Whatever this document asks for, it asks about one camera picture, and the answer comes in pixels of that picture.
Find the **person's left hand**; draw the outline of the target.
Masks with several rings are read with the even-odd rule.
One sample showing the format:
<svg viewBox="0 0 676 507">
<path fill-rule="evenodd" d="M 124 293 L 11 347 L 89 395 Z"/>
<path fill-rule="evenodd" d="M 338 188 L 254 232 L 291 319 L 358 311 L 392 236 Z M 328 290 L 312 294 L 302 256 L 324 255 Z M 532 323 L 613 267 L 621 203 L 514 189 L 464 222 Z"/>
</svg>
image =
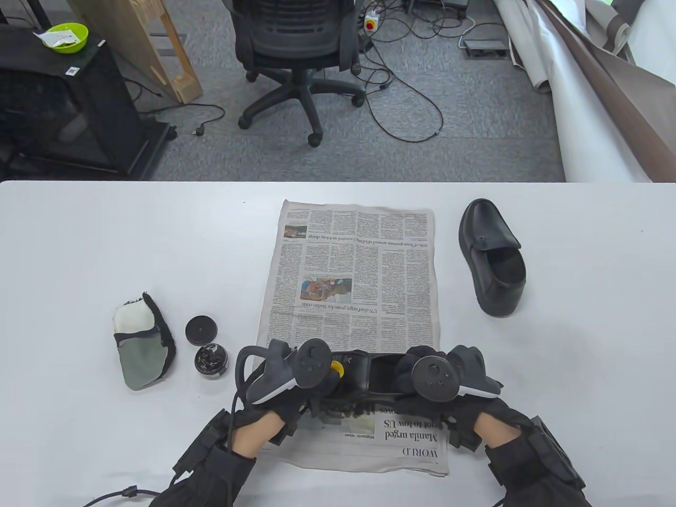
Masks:
<svg viewBox="0 0 676 507">
<path fill-rule="evenodd" d="M 228 437 L 232 453 L 256 458 L 269 441 L 297 423 L 309 401 L 333 393 L 340 379 L 340 373 L 330 369 L 315 387 L 293 387 L 261 404 L 244 403 L 243 408 L 235 412 L 232 432 Z"/>
</svg>

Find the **person's right hand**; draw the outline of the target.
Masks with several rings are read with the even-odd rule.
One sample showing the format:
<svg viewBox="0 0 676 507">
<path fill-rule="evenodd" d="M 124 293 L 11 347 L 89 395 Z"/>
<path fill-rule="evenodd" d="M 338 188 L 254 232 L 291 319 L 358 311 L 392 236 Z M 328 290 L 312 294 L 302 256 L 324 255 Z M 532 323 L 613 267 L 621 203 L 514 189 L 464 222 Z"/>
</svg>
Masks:
<svg viewBox="0 0 676 507">
<path fill-rule="evenodd" d="M 502 384 L 487 375 L 476 347 L 457 345 L 447 353 L 426 345 L 409 348 L 396 364 L 392 386 L 402 395 L 393 404 L 395 413 L 434 425 L 449 423 L 455 447 L 475 450 L 479 442 L 502 446 L 481 418 L 490 417 L 506 427 L 509 440 L 534 428 L 530 418 L 500 398 Z"/>
</svg>

